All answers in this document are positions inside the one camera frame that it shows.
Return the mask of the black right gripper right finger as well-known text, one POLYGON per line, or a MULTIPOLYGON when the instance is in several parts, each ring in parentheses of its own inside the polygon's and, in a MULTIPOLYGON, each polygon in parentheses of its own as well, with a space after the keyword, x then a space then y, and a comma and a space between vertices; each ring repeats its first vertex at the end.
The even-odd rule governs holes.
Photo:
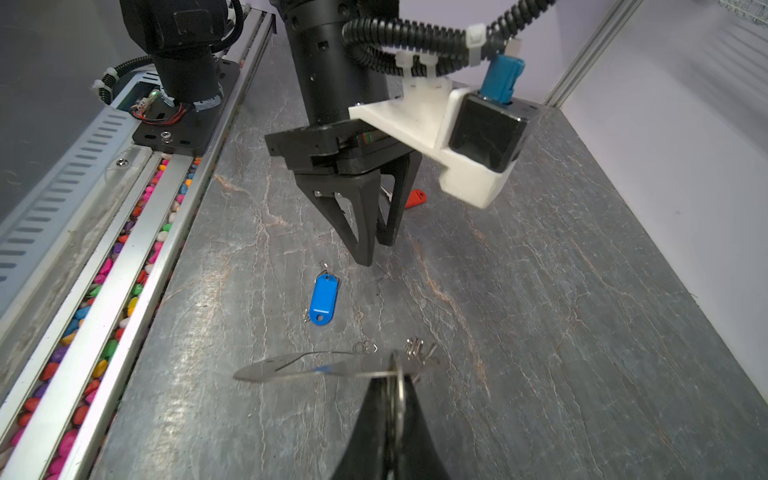
POLYGON ((395 478, 449 479, 434 446, 410 376, 398 384, 395 410, 395 478))

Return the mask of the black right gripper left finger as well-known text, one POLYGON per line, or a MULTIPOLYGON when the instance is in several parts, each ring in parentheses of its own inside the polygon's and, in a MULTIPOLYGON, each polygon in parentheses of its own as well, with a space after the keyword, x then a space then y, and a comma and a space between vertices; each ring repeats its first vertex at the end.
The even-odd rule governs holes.
POLYGON ((394 385, 374 378, 332 479, 387 479, 392 469, 395 435, 394 385))

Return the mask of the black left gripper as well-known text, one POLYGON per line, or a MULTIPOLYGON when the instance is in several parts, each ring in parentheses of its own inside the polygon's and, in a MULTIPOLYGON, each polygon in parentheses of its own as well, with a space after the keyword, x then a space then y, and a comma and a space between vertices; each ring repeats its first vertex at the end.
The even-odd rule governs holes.
POLYGON ((376 239, 394 245, 422 161, 414 148, 362 120, 270 133, 265 142, 357 264, 372 265, 376 239), (394 180, 386 215, 380 174, 394 180))

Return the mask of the red key tag with key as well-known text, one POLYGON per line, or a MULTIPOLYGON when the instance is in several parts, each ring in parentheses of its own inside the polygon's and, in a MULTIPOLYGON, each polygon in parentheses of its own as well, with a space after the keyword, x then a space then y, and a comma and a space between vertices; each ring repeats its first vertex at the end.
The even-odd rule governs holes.
MULTIPOLYGON (((386 189, 384 186, 380 187, 380 190, 389 204, 392 204, 393 193, 386 189)), ((410 192, 409 198, 405 204, 406 209, 413 208, 424 204, 427 201, 427 195, 420 189, 414 189, 410 192)))

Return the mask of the blue key tag with key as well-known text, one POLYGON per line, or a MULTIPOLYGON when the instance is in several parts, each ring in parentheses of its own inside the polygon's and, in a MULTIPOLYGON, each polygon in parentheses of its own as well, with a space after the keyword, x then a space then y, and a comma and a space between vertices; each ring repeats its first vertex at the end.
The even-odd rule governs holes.
POLYGON ((313 284, 309 307, 304 314, 304 322, 316 326, 329 324, 336 310, 340 278, 333 274, 326 262, 321 262, 321 271, 313 284))

